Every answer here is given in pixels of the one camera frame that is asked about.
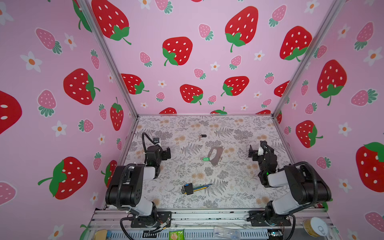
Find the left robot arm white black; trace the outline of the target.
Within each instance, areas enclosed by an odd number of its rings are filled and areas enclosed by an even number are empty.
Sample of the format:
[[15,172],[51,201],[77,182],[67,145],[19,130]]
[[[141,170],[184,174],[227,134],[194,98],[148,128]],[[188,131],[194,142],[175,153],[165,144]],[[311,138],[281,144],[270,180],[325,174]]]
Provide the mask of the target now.
[[157,179],[161,163],[171,158],[170,148],[161,146],[160,138],[150,138],[142,133],[145,159],[143,164],[118,166],[108,186],[105,201],[121,211],[129,211],[137,217],[157,217],[156,204],[142,196],[143,182]]

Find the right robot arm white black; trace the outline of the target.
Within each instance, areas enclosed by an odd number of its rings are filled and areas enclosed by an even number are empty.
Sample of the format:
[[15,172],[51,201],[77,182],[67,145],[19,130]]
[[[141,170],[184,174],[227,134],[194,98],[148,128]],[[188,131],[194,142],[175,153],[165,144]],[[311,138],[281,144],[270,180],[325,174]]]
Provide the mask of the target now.
[[249,211],[247,221],[253,227],[291,226],[294,213],[332,199],[330,188],[309,163],[299,162],[278,169],[277,155],[267,141],[260,141],[257,150],[250,147],[249,157],[258,162],[258,177],[265,188],[289,187],[290,190],[279,199],[269,201],[263,211]]

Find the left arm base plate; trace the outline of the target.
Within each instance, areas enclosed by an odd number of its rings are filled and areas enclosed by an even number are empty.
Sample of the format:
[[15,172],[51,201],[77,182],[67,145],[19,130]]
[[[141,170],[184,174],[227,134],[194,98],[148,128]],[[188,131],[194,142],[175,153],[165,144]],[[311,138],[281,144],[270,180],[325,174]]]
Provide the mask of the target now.
[[165,227],[171,226],[172,212],[160,211],[152,213],[150,216],[139,216],[131,221],[131,228],[157,228],[166,224]]

